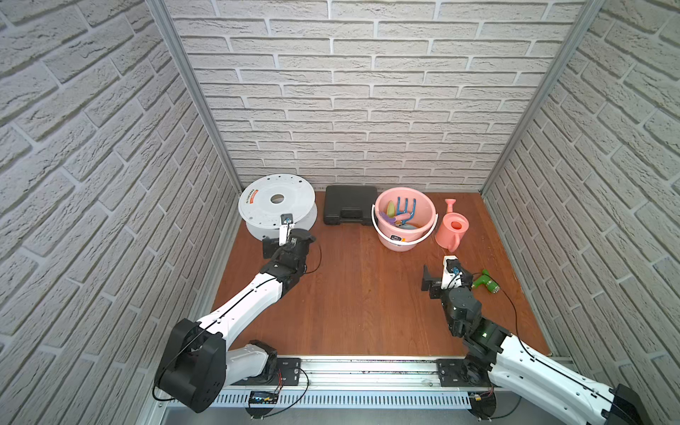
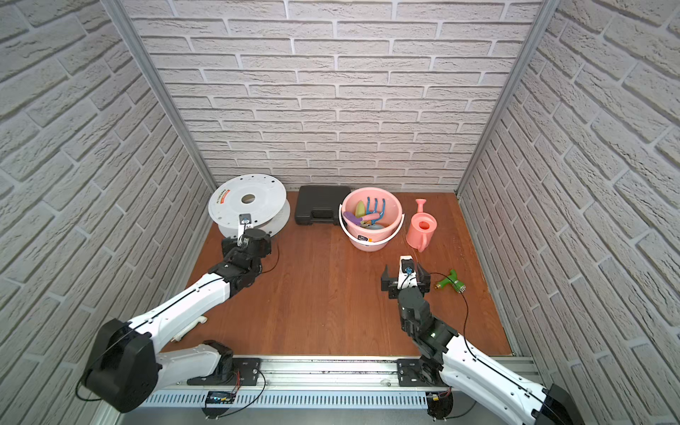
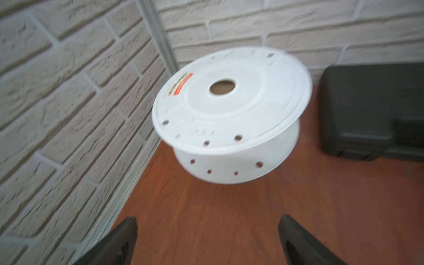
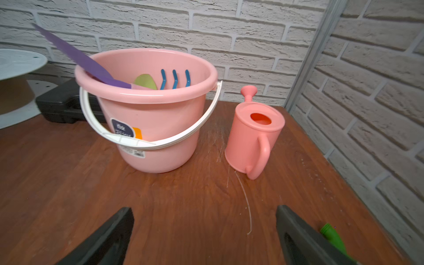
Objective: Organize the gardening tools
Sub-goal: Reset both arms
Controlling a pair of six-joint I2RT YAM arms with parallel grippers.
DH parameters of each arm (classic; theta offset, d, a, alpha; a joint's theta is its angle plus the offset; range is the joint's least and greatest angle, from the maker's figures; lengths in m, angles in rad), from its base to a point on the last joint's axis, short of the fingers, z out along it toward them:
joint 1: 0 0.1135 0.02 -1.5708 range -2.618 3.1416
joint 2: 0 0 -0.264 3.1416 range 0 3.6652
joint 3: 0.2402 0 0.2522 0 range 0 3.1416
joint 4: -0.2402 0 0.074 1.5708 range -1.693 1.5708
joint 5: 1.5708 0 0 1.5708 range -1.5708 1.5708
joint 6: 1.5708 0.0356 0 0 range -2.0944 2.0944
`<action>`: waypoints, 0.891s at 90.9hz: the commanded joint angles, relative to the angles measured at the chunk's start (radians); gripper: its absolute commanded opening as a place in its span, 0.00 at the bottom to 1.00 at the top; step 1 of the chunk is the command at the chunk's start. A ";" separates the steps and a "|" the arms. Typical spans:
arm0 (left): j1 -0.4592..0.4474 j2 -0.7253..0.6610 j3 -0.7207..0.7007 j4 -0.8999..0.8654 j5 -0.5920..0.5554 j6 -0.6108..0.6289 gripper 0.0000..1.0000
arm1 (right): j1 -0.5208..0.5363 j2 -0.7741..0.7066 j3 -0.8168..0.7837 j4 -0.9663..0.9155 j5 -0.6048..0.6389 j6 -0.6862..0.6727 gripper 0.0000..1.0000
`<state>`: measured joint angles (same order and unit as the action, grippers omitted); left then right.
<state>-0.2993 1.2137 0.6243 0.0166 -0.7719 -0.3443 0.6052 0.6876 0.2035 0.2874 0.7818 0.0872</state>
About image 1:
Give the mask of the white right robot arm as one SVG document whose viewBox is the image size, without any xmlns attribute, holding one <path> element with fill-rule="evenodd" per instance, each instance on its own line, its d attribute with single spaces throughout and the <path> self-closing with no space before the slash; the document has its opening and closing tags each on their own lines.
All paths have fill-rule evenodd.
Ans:
<svg viewBox="0 0 680 425">
<path fill-rule="evenodd" d="M 487 381 L 515 393 L 566 424 L 651 424 L 641 397 L 628 386 L 612 388 L 561 365 L 519 336 L 483 317 L 472 292 L 473 275 L 455 256 L 444 259 L 443 277 L 423 269 L 421 289 L 441 302 L 449 332 L 467 355 L 458 377 Z"/>
</svg>

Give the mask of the pink watering can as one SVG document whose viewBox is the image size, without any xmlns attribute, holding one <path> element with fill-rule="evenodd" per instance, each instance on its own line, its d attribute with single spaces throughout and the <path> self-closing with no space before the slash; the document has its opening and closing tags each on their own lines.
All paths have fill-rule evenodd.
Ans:
<svg viewBox="0 0 680 425">
<path fill-rule="evenodd" d="M 469 230 L 469 220 L 453 210 L 456 203 L 454 198 L 446 198 L 445 202 L 446 214 L 439 225 L 435 240 L 441 248 L 454 253 Z"/>
</svg>

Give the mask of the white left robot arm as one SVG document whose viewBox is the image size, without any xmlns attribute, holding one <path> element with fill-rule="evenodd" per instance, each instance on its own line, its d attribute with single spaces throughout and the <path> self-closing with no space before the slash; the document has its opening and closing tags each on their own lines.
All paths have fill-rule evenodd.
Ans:
<svg viewBox="0 0 680 425">
<path fill-rule="evenodd" d="M 263 240 L 268 260 L 255 278 L 232 299 L 197 321 L 183 319 L 171 330 L 155 373 L 152 395 L 176 400 L 196 413 L 205 411 L 226 385 L 249 381 L 274 384 L 263 400 L 272 403 L 283 388 L 276 349 L 258 340 L 233 350 L 236 338 L 269 306 L 292 290 L 307 273 L 306 257 L 315 237 L 294 228 L 281 244 Z M 157 390 L 168 396 L 160 398 Z"/>
</svg>

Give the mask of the blue rake yellow handle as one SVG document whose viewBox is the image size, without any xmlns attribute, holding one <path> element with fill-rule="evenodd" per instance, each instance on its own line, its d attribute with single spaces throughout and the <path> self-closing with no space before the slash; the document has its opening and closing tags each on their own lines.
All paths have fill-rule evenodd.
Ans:
<svg viewBox="0 0 680 425">
<path fill-rule="evenodd" d="M 416 209 L 416 200 L 413 199 L 412 203 L 409 203 L 409 199 L 406 198 L 404 202 L 403 208 L 401 208 L 401 198 L 398 198 L 398 203 L 397 203 L 397 215 L 398 214 L 404 214 L 404 213 L 409 213 L 412 214 L 412 219 L 414 219 L 415 216 L 415 209 Z"/>
</svg>

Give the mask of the green trowel wooden handle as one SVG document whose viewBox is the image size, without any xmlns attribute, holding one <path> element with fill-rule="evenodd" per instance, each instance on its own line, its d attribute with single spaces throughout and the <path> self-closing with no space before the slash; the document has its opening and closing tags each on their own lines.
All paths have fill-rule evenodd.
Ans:
<svg viewBox="0 0 680 425">
<path fill-rule="evenodd" d="M 397 206 L 393 201 L 389 201 L 385 209 L 385 214 L 389 218 L 393 218 L 397 215 Z"/>
</svg>

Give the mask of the purple trowel pink handle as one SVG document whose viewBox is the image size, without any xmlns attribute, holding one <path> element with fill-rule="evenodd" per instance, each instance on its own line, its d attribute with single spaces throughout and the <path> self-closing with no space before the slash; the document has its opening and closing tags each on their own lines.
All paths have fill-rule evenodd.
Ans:
<svg viewBox="0 0 680 425">
<path fill-rule="evenodd" d="M 395 216 L 389 216 L 386 212 L 380 212 L 380 216 L 384 221 L 392 226 L 402 226 L 403 224 L 409 222 L 412 219 L 412 214 L 405 212 L 404 214 L 398 214 Z"/>
</svg>

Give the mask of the pink plastic bucket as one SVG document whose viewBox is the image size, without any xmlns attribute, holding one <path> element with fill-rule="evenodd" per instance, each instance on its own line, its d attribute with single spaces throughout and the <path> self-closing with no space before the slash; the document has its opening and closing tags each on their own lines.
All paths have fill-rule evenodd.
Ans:
<svg viewBox="0 0 680 425">
<path fill-rule="evenodd" d="M 380 216 L 380 212 L 385 212 L 388 202 L 393 201 L 397 205 L 398 198 L 401 198 L 401 208 L 406 198 L 409 199 L 409 203 L 412 203 L 413 199 L 416 200 L 415 216 L 408 224 L 418 227 L 417 230 L 405 230 L 400 226 L 392 226 Z M 383 191 L 378 195 L 372 208 L 373 226 L 380 242 L 389 250 L 397 253 L 410 251 L 417 244 L 425 241 L 434 232 L 438 221 L 438 214 L 431 199 L 421 191 L 407 187 Z"/>
</svg>

